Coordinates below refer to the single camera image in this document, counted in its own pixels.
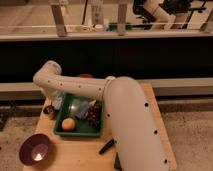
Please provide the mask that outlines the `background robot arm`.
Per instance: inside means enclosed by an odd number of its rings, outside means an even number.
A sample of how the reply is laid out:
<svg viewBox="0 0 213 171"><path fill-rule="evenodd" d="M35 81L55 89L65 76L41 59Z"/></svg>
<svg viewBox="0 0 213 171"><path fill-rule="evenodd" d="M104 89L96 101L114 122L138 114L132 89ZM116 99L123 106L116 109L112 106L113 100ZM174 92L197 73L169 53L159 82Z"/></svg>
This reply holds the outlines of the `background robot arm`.
<svg viewBox="0 0 213 171"><path fill-rule="evenodd" d="M194 0L133 0L133 13L145 30L181 29Z"/></svg>

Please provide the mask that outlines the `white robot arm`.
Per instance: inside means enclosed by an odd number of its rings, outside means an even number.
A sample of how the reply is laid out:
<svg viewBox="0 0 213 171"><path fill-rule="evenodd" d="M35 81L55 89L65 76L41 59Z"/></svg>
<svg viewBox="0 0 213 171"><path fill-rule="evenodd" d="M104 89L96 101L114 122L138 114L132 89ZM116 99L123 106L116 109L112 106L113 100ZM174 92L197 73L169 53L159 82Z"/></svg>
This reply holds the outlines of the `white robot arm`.
<svg viewBox="0 0 213 171"><path fill-rule="evenodd" d="M151 107L135 79L63 76L60 65L48 61L36 72L33 82L49 98L62 91L102 101L123 171L170 171Z"/></svg>

